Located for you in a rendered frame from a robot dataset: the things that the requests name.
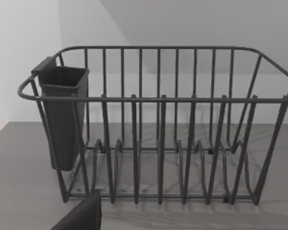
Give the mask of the dark grey cutlery holder cup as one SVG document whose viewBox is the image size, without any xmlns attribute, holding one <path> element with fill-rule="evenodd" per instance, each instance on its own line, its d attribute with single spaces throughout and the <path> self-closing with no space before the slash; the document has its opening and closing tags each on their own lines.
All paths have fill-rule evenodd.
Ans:
<svg viewBox="0 0 288 230">
<path fill-rule="evenodd" d="M 56 60 L 46 57 L 32 73 L 38 75 L 42 94 L 53 97 L 87 96 L 89 70 L 57 66 Z M 77 140 L 72 103 L 48 101 L 46 115 L 53 128 L 54 147 L 62 171 L 71 171 L 77 158 Z"/>
</svg>

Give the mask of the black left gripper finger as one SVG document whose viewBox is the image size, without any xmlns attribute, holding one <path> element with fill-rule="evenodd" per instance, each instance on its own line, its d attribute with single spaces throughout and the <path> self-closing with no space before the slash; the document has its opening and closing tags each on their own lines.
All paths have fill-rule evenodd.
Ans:
<svg viewBox="0 0 288 230">
<path fill-rule="evenodd" d="M 100 190 L 94 189 L 50 230 L 101 230 L 101 225 Z"/>
</svg>

